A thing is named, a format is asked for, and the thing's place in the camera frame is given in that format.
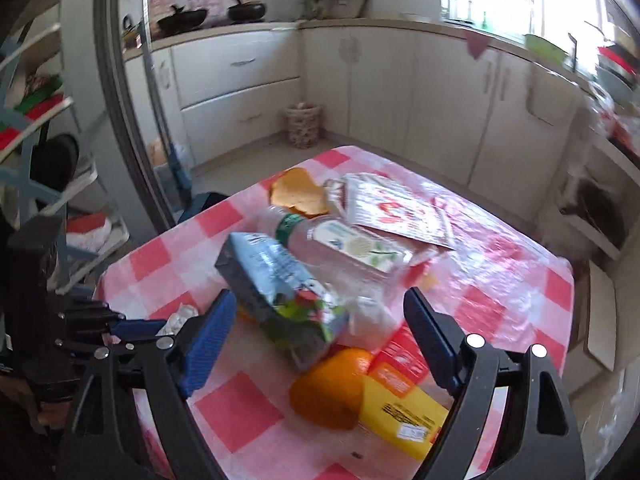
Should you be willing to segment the large orange peel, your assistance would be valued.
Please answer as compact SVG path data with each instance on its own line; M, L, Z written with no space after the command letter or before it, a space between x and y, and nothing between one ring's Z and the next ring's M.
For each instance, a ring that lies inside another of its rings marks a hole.
M367 350L346 348L318 362L288 389L292 410L322 428L353 430L363 402L363 377L372 359Z

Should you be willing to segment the white red paper wrapper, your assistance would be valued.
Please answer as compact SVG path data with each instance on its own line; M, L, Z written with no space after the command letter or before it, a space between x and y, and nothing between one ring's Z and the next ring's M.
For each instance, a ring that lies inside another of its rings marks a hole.
M329 211L354 226L454 249L447 215L410 188L379 174L345 174L323 185Z

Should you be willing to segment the white kitchen cabinets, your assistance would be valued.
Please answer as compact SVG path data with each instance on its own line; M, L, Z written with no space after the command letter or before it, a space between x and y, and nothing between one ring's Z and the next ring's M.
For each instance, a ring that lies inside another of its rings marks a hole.
M413 162L525 222L544 206L582 90L498 40L388 21L188 32L129 50L145 143L163 112L194 165L265 143L307 103L331 136Z

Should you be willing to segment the yellow red snack packet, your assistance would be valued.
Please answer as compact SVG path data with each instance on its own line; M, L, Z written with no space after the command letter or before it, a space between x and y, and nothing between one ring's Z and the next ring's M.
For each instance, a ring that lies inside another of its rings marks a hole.
M363 377L359 420L415 460L431 451L448 410L420 388L430 374L407 323L373 357Z

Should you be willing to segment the blue dustpan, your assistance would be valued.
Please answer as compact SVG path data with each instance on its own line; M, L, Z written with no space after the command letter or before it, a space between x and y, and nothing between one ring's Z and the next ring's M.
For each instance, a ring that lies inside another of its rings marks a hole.
M197 216L200 212L213 207L228 198L228 195L217 192L207 192L195 195L189 206L180 214L177 223L183 223Z

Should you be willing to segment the blue juice carton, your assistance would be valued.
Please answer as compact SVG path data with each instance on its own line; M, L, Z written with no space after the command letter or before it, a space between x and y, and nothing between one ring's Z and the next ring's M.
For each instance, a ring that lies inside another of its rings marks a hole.
M301 372L318 363L348 325L340 296L266 234L229 234L216 269L244 312Z

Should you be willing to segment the black frying pan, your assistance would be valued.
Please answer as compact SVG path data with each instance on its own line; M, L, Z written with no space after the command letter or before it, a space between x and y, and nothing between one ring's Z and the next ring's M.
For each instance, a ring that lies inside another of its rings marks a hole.
M581 218L616 248L622 248L626 238L623 217L610 194L593 180L580 179L575 196L560 209L560 213Z

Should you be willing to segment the clear plastic bottle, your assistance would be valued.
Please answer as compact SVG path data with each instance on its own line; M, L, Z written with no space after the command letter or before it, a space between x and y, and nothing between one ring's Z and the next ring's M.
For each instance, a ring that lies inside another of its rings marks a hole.
M270 206L258 214L257 227L345 297L393 302L422 270L410 246L332 214L308 219Z

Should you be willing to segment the small orange peel piece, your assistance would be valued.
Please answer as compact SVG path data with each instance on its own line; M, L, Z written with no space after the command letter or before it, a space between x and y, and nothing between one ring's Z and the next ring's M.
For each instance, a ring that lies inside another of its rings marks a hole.
M314 218L329 212L323 188L312 180L305 168L292 168L280 174L270 188L270 204Z

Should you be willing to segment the white shelf rack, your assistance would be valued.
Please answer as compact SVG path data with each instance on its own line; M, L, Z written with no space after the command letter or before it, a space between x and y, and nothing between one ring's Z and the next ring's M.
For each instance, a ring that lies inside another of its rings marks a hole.
M615 262L639 234L639 165L611 140L615 120L597 105L581 107L570 125L561 161L535 223L536 239L571 264ZM575 196L580 179L593 180L610 194L623 217L626 238L616 248L577 216L560 209Z

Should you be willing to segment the floral waste basket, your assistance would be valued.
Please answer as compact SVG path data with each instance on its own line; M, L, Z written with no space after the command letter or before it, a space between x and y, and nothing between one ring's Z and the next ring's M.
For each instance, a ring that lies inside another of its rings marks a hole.
M285 110L288 142L294 148L312 148L320 138L321 107L300 102Z

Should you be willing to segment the black wok pan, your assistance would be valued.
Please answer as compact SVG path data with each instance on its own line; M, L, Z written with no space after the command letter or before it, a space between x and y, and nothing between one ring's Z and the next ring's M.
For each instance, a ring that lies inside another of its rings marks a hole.
M157 26L165 37L176 36L197 29L207 18L208 10L186 10L184 6L171 5L172 13L157 21Z

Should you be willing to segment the black pot on stove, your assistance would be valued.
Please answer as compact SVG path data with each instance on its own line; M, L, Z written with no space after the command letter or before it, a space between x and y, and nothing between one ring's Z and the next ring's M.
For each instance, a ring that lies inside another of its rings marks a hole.
M248 2L244 0L234 0L235 4L229 6L227 16L233 23L255 23L264 19L267 13L267 6L262 2Z

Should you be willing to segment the green bowl on counter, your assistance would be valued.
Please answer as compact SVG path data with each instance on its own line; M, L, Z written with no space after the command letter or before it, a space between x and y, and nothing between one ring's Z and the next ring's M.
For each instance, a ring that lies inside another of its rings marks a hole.
M526 34L524 36L524 44L526 49L541 61L563 66L568 57L568 54L562 48L541 36Z

